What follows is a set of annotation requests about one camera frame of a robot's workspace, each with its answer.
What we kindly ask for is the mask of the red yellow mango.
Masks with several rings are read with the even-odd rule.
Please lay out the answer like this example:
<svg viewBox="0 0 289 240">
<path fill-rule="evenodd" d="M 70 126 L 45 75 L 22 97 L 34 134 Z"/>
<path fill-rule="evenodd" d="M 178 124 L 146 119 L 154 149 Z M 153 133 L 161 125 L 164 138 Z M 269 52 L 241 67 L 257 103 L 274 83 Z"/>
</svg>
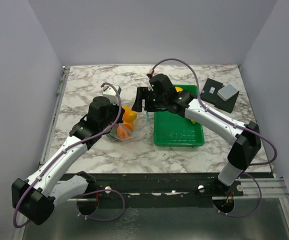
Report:
<svg viewBox="0 0 289 240">
<path fill-rule="evenodd" d="M 124 122 L 133 122 L 136 120 L 137 118 L 137 113 L 135 111 L 133 111 L 130 107 L 128 107 L 127 105 L 124 105 L 123 106 L 123 109 L 124 109 L 124 114 L 123 114 L 123 117 L 122 117 L 122 120 Z"/>
</svg>

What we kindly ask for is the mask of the orange fruit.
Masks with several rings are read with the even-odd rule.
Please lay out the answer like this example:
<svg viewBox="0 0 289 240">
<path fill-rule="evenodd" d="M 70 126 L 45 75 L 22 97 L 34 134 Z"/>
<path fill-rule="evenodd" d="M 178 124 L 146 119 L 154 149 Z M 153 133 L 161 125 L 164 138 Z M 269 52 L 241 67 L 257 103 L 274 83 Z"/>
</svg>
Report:
<svg viewBox="0 0 289 240">
<path fill-rule="evenodd" d="M 131 136 L 130 132 L 122 125 L 117 128 L 116 134 L 120 140 L 126 140 Z"/>
</svg>

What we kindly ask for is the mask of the clear zip top bag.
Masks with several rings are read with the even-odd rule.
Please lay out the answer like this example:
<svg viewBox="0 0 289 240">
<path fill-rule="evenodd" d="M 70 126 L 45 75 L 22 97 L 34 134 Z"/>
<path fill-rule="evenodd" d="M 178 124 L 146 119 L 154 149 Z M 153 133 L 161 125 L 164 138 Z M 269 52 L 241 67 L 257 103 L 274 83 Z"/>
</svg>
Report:
<svg viewBox="0 0 289 240">
<path fill-rule="evenodd" d="M 135 112 L 132 110 L 132 101 L 124 101 L 122 123 L 116 123 L 107 135 L 110 141 L 123 142 L 140 136 L 143 129 L 149 124 L 150 117 L 147 111 Z"/>
</svg>

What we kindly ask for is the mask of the green plastic bin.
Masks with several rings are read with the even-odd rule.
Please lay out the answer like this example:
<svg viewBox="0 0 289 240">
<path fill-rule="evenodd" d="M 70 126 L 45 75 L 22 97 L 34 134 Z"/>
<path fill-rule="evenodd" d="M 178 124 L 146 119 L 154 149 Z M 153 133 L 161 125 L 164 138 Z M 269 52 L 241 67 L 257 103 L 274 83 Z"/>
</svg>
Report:
<svg viewBox="0 0 289 240">
<path fill-rule="evenodd" d="M 200 147 L 205 143 L 203 126 L 168 111 L 155 112 L 153 142 L 160 147 Z"/>
</svg>

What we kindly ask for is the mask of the yellow lemon front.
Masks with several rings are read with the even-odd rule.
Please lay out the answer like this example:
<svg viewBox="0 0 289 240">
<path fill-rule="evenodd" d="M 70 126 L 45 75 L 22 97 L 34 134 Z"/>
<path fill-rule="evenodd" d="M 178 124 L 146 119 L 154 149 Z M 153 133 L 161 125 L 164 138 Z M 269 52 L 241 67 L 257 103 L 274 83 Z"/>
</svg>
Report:
<svg viewBox="0 0 289 240">
<path fill-rule="evenodd" d="M 134 131 L 134 123 L 132 121 L 124 121 L 123 125 L 129 129 L 131 132 Z"/>
</svg>

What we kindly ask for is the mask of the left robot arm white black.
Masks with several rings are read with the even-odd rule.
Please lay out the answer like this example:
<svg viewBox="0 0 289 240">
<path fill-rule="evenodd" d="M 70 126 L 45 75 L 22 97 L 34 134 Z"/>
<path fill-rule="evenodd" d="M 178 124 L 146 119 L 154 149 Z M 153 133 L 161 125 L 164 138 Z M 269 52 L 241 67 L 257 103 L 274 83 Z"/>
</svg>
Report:
<svg viewBox="0 0 289 240">
<path fill-rule="evenodd" d="M 23 228 L 30 222 L 39 226 L 63 202 L 76 196 L 87 198 L 102 192 L 95 187 L 95 178 L 84 171 L 62 183 L 59 180 L 103 135 L 122 122 L 123 113 L 119 95 L 95 97 L 87 114 L 72 127 L 60 149 L 36 172 L 12 183 L 12 223 L 15 228 Z"/>
</svg>

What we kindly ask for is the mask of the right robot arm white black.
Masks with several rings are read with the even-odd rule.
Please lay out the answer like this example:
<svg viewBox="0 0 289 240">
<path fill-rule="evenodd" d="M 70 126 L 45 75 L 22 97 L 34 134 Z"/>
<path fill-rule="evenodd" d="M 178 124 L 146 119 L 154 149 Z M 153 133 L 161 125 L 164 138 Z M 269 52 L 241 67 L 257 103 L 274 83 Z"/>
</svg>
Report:
<svg viewBox="0 0 289 240">
<path fill-rule="evenodd" d="M 132 110 L 177 114 L 203 125 L 231 145 L 228 162 L 214 183 L 215 192 L 221 196 L 232 190 L 234 181 L 251 165 L 262 146 L 255 122 L 245 124 L 231 119 L 204 104 L 196 94 L 185 89 L 177 91 L 162 73 L 151 76 L 147 87 L 137 88 Z"/>
</svg>

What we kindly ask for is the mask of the black scale base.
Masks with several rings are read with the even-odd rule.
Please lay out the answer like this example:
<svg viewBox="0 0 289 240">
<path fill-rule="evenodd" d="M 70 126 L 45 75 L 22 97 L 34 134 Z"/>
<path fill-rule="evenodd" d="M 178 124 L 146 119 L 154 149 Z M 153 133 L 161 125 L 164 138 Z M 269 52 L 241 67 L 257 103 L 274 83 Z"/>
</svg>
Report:
<svg viewBox="0 0 289 240">
<path fill-rule="evenodd" d="M 219 81 L 208 78 L 200 93 L 200 98 L 220 110 L 232 113 L 239 93 L 231 84 L 224 85 Z"/>
</svg>

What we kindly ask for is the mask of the grey scale platform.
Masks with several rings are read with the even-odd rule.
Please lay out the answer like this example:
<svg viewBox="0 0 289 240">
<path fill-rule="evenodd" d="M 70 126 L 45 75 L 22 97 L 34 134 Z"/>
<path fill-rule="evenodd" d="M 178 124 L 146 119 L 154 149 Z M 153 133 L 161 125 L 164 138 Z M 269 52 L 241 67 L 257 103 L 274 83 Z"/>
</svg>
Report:
<svg viewBox="0 0 289 240">
<path fill-rule="evenodd" d="M 239 91 L 231 84 L 223 86 L 217 92 L 217 96 L 220 97 L 223 101 L 228 101 L 233 96 L 235 96 Z"/>
</svg>

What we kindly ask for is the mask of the black mounting rail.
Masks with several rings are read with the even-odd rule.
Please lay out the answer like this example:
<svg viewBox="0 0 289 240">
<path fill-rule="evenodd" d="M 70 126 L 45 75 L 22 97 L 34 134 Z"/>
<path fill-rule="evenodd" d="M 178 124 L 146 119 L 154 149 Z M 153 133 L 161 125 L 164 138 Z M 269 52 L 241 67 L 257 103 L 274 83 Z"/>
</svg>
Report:
<svg viewBox="0 0 289 240">
<path fill-rule="evenodd" d="M 99 193 L 79 198 L 100 208 L 211 208 L 213 199 L 243 196 L 242 184 L 235 180 L 221 186 L 217 173 L 92 173 L 86 192 L 110 187 L 113 193 Z"/>
</svg>

